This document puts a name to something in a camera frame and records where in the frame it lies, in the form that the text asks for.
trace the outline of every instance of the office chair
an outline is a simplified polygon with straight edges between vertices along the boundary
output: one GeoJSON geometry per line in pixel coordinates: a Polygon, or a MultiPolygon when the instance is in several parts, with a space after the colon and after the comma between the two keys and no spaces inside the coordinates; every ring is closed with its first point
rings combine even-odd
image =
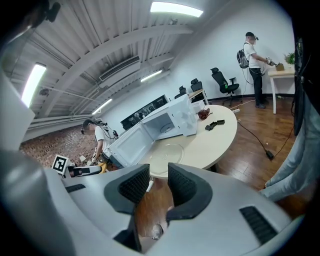
{"type": "Polygon", "coordinates": [[[179,93],[179,94],[177,94],[176,96],[174,96],[174,99],[177,99],[177,98],[181,97],[182,95],[183,95],[183,94],[179,93]]]}
{"type": "Polygon", "coordinates": [[[185,95],[187,93],[187,89],[183,86],[179,87],[179,94],[177,94],[176,96],[174,96],[174,99],[177,99],[179,97],[181,97],[182,95],[185,95]]]}
{"type": "Polygon", "coordinates": [[[179,87],[179,92],[180,92],[181,95],[184,95],[184,94],[187,93],[187,89],[185,87],[183,87],[183,86],[180,86],[179,87]]]}
{"type": "MultiPolygon", "coordinates": [[[[193,79],[191,81],[191,89],[193,92],[196,92],[198,90],[201,90],[203,87],[202,87],[202,82],[200,82],[197,78],[193,79]]],[[[194,102],[198,102],[198,101],[203,101],[205,99],[205,97],[203,96],[203,94],[199,94],[197,96],[195,96],[193,99],[192,99],[192,103],[194,102]]]]}
{"type": "Polygon", "coordinates": [[[239,84],[238,83],[234,83],[234,79],[236,79],[235,77],[230,78],[229,80],[231,81],[231,85],[228,85],[228,82],[226,81],[224,75],[221,73],[221,71],[219,71],[219,69],[217,67],[214,67],[212,69],[210,69],[212,71],[212,77],[213,79],[219,84],[220,87],[220,92],[222,92],[223,94],[230,94],[230,97],[228,97],[227,99],[225,99],[222,102],[222,105],[225,104],[226,101],[230,100],[229,106],[231,106],[233,97],[232,94],[235,94],[235,90],[239,88],[239,84]]]}

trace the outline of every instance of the microwave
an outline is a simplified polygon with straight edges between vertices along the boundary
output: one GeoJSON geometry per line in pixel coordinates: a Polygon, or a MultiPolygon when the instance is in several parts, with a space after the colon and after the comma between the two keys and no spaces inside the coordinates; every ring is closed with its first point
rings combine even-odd
{"type": "Polygon", "coordinates": [[[108,150],[123,167],[129,167],[138,164],[155,141],[196,133],[196,113],[185,94],[151,112],[112,143],[108,150]]]}

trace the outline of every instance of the white t-shirt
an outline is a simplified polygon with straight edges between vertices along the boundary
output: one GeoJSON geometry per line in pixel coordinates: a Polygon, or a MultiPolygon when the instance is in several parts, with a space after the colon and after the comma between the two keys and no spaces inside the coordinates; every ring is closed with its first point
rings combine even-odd
{"type": "Polygon", "coordinates": [[[103,130],[100,126],[97,126],[95,128],[94,134],[95,134],[95,138],[97,141],[103,140],[102,152],[107,157],[110,157],[111,153],[109,152],[108,148],[110,147],[110,145],[112,143],[114,143],[116,141],[115,139],[111,139],[114,137],[114,135],[113,134],[109,135],[107,133],[107,131],[103,130]]]}
{"type": "Polygon", "coordinates": [[[243,51],[246,59],[249,61],[249,68],[260,69],[259,60],[251,56],[251,54],[257,53],[254,46],[251,43],[246,42],[243,46],[243,51]]]}

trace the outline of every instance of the brick wall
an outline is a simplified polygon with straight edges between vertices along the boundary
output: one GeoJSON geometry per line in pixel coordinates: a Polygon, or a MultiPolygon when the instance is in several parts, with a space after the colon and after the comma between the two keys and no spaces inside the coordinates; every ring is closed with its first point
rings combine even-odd
{"type": "Polygon", "coordinates": [[[83,135],[81,125],[54,131],[23,142],[20,151],[51,168],[56,155],[83,166],[79,157],[91,160],[97,146],[95,135],[83,135]]]}

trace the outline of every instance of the sleeve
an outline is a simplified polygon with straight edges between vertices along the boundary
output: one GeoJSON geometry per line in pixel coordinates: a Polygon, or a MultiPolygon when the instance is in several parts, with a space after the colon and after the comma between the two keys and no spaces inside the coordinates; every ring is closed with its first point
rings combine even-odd
{"type": "Polygon", "coordinates": [[[254,47],[252,45],[249,45],[247,43],[244,44],[243,50],[247,52],[249,55],[251,54],[256,54],[257,52],[255,51],[254,47]]]}
{"type": "Polygon", "coordinates": [[[97,127],[97,128],[95,129],[94,135],[95,135],[97,141],[100,141],[100,140],[104,140],[104,139],[105,139],[104,131],[102,130],[101,127],[97,127]]]}

